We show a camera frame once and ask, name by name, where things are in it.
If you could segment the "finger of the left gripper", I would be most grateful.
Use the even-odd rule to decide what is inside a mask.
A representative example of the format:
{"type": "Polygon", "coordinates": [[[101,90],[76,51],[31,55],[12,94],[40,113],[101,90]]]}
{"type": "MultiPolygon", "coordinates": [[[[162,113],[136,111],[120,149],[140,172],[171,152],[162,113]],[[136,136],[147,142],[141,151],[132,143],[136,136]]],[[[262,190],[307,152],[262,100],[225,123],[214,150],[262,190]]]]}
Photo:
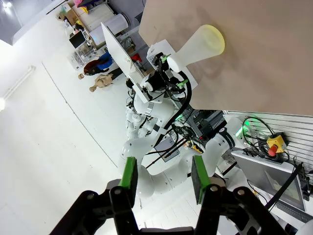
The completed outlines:
{"type": "Polygon", "coordinates": [[[165,55],[163,52],[160,52],[155,56],[154,65],[155,65],[156,70],[158,72],[165,72],[165,71],[169,70],[169,65],[167,62],[167,58],[169,56],[170,56],[170,54],[165,55]]]}
{"type": "Polygon", "coordinates": [[[169,89],[170,90],[180,90],[184,87],[184,85],[188,82],[188,79],[185,79],[183,81],[179,81],[179,80],[170,80],[169,81],[169,89]]]}

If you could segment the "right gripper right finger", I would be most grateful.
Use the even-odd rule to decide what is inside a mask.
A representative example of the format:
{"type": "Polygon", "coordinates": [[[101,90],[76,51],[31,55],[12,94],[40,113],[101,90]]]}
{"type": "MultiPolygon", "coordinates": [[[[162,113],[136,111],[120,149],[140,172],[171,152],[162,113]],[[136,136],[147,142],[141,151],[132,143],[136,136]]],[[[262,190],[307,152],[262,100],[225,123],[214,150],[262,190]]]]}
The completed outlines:
{"type": "Polygon", "coordinates": [[[196,201],[201,205],[196,235],[215,235],[220,216],[225,216],[239,235],[285,235],[285,230],[247,187],[229,191],[211,182],[202,156],[192,158],[191,178],[196,201]]]}

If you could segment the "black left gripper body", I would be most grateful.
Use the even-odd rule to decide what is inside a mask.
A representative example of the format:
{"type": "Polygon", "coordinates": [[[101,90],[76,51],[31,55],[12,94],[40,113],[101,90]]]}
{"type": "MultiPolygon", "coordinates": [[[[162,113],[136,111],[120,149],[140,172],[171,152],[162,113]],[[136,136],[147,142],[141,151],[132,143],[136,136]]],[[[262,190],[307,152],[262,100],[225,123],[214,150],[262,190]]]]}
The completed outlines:
{"type": "Polygon", "coordinates": [[[174,88],[175,83],[171,80],[173,73],[170,69],[163,71],[154,71],[146,79],[146,89],[150,92],[162,90],[163,88],[174,88]]]}

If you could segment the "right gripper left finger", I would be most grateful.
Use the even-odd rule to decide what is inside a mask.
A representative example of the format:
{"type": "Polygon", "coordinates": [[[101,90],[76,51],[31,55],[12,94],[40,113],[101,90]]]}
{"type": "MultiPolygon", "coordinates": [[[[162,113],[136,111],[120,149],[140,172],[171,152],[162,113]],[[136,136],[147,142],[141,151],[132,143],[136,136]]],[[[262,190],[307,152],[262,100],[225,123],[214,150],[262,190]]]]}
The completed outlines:
{"type": "Polygon", "coordinates": [[[93,235],[107,219],[113,218],[119,235],[138,234],[132,212],[137,181],[137,159],[128,157],[121,179],[108,182],[102,194],[83,191],[50,233],[93,235]]]}

